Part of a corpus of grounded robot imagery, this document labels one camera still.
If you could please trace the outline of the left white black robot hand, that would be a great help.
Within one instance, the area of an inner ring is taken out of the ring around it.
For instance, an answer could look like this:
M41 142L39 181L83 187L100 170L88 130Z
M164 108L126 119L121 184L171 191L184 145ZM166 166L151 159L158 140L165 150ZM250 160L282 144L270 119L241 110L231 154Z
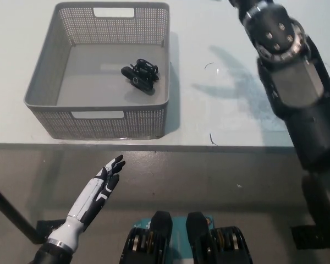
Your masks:
M91 224L119 182L118 173L125 165L123 158L120 155L112 159L89 180L70 209L69 218L81 222L85 228Z

